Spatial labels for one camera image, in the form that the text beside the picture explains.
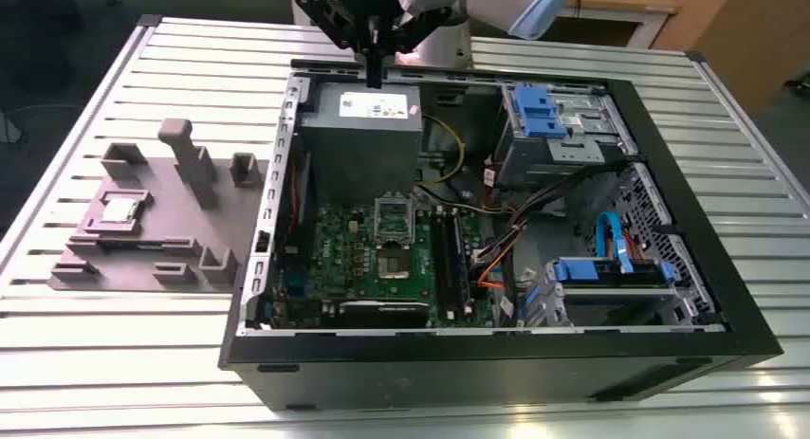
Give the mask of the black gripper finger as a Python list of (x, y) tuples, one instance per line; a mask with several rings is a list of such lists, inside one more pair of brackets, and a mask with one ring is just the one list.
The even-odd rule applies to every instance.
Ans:
[(370, 29), (371, 17), (345, 19), (327, 14), (331, 0), (294, 0), (310, 21), (318, 26), (341, 49), (350, 49), (359, 57), (366, 70), (366, 85), (374, 87), (374, 42)]
[(382, 87), (385, 63), (397, 53), (409, 53), (451, 18), (451, 7), (431, 9), (395, 26), (395, 14), (386, 12), (374, 19), (374, 86)]

